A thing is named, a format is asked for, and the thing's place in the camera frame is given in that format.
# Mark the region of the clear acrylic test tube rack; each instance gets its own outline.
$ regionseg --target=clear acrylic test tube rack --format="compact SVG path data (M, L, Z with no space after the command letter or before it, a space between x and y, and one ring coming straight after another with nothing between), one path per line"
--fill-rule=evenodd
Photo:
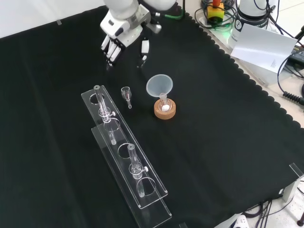
M140 228L154 228L172 214L168 191L105 87L81 94L96 126L92 132Z

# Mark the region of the cork base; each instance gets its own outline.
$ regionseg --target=cork base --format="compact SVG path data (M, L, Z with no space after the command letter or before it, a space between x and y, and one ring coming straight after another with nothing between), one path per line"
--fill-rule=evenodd
M161 110L159 110L158 105L161 102L161 100L158 100L155 102L154 104L154 114L156 115L156 117L162 119L162 120L169 120L171 119L175 113L176 113L176 104L174 101L172 101L171 99L168 99L171 101L172 104L172 108L171 110L167 111L167 112L163 112Z

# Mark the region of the robotic hand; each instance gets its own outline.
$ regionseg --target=robotic hand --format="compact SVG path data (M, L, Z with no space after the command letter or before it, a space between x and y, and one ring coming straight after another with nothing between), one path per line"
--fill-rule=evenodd
M168 10L176 0L144 0L156 10ZM107 34L101 50L112 65L123 49L131 45L142 32L142 23L154 33L159 33L161 25L151 24L151 13L138 0L104 0L109 11L100 24Z

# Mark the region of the black tablecloth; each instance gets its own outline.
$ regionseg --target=black tablecloth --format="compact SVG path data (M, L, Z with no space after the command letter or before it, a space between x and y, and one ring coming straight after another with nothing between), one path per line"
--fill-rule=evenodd
M131 213L91 133L81 93L105 85L169 191L163 227L212 228L292 183L304 170L304 132L190 17L146 32L107 71L99 50L106 8L0 40L0 227L133 228ZM168 121L145 91L173 79ZM132 110L120 88L131 88Z

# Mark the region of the clear funnel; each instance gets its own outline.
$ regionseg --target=clear funnel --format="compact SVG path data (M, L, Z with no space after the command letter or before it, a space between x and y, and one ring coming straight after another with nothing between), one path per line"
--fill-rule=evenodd
M160 97L160 94L168 94L173 88L173 81L168 75L155 75L147 83L148 94Z

